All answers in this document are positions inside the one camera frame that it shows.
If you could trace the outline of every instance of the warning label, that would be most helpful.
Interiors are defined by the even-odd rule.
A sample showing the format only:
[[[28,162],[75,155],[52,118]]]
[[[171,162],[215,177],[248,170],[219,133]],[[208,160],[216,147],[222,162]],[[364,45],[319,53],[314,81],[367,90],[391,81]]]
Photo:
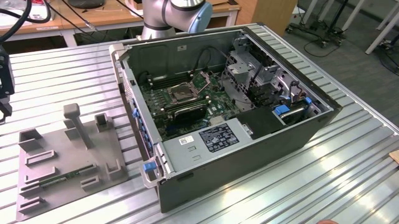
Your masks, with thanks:
[[[212,153],[239,143],[239,140],[227,124],[219,125],[218,127],[200,132],[199,135]]]

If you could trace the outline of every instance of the metal rail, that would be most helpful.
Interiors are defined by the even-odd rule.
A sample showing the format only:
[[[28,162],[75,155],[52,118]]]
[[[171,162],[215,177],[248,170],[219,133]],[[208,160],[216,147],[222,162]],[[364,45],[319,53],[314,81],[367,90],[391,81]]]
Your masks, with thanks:
[[[307,145],[256,172],[160,213],[143,185],[142,160],[115,82],[111,43],[11,56],[13,116],[0,126],[0,223],[13,223],[19,177],[19,131],[64,127],[63,105],[79,103],[81,121],[112,116],[130,180],[25,223],[396,223],[399,171],[388,152],[398,128],[264,26],[252,31],[344,107]]]

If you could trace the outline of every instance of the wooden desk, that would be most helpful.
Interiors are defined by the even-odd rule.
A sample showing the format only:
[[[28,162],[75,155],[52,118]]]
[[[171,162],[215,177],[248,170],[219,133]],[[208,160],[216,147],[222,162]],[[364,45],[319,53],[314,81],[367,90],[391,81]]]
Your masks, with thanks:
[[[60,0],[53,0],[52,6],[79,28],[85,32],[92,31]],[[143,26],[142,19],[134,17],[130,11],[115,0],[107,0],[104,7],[88,9],[85,13],[83,13],[83,9],[75,8],[75,10],[83,18],[96,26],[98,30]],[[239,5],[230,5],[228,3],[215,5],[212,17],[227,17],[226,26],[234,26],[239,10]],[[56,15],[56,19],[45,24],[35,24],[23,27],[9,41],[60,35],[65,40],[67,46],[75,47],[77,44],[73,35],[77,33],[80,33],[80,31]]]
[[[59,10],[59,1],[52,1],[51,6]],[[60,35],[60,30],[63,29],[63,21],[59,15],[55,16],[52,21],[48,21],[44,24],[32,24],[23,26],[16,34],[8,39],[8,41],[32,39],[47,36]],[[8,29],[0,29],[0,35],[4,35]]]

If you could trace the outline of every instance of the blue tab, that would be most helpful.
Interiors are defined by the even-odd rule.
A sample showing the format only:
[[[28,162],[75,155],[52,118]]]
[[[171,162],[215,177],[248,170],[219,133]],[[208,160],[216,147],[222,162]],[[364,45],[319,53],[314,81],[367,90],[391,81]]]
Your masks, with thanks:
[[[148,162],[144,163],[144,172],[148,173],[150,171],[156,169],[156,163],[155,162]]]
[[[275,113],[276,115],[282,115],[283,113],[287,113],[290,111],[290,108],[287,107],[287,105],[280,105],[275,108]]]
[[[138,108],[134,109],[134,118],[139,117],[139,111]]]
[[[312,99],[310,99],[308,97],[304,98],[304,100],[306,100],[307,104],[311,104],[311,103],[312,103]]]

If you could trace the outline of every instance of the gray floor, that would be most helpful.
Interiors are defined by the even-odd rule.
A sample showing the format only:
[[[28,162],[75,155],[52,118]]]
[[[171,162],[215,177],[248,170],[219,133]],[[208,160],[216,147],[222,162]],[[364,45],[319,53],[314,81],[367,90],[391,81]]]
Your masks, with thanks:
[[[310,2],[311,0],[300,0],[300,6],[307,8]],[[319,12],[323,2],[323,0],[318,2],[314,13]],[[335,2],[326,18],[328,24],[338,7],[339,3]],[[338,27],[342,27],[344,24],[351,12],[352,9],[347,7],[338,22]],[[371,105],[396,126],[399,126],[399,76],[392,74],[382,66],[376,53],[372,53],[371,55],[364,54],[366,49],[380,33],[375,29],[378,25],[378,21],[366,15],[359,14],[346,32],[347,40],[342,47],[324,58],[311,56],[303,49],[303,46],[310,40],[316,39],[316,37],[302,31],[295,31],[291,34],[286,33],[284,39],[366,101],[366,103]],[[398,32],[392,30],[388,34],[388,39],[396,34]],[[315,55],[324,55],[335,47],[336,46],[330,45],[326,49],[322,49],[311,44],[307,47],[307,50]]]

